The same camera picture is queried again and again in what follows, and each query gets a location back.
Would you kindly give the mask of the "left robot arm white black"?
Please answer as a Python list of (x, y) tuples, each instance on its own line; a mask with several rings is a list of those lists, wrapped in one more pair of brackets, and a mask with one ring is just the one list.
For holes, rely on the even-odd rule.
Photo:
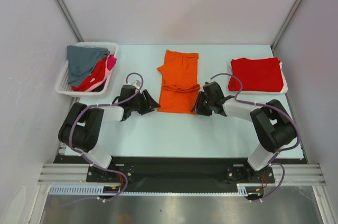
[(111, 104), (93, 107), (80, 102), (73, 104), (59, 130), (58, 139), (91, 164), (99, 166), (98, 175), (109, 182), (116, 177), (117, 169), (110, 165), (111, 155), (98, 143), (102, 124), (122, 122), (133, 112), (144, 115), (158, 108), (160, 104), (146, 89), (141, 91), (135, 84), (126, 84)]

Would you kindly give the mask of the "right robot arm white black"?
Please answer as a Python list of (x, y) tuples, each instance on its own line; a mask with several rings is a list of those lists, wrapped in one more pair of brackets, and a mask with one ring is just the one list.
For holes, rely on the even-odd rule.
[(192, 112), (203, 116), (235, 117), (253, 124), (259, 144), (247, 158), (249, 166), (243, 169), (243, 175), (249, 182), (257, 182), (262, 177), (262, 169), (276, 158), (284, 146), (297, 138), (296, 125), (280, 101), (273, 99), (266, 104), (258, 104), (225, 96), (215, 81), (205, 83)]

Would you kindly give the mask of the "orange t shirt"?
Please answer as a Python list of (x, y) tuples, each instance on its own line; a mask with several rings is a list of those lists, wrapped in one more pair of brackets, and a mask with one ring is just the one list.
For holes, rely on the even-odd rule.
[(198, 53), (166, 51), (163, 65), (157, 68), (162, 75), (159, 112), (193, 114), (200, 91), (198, 59)]

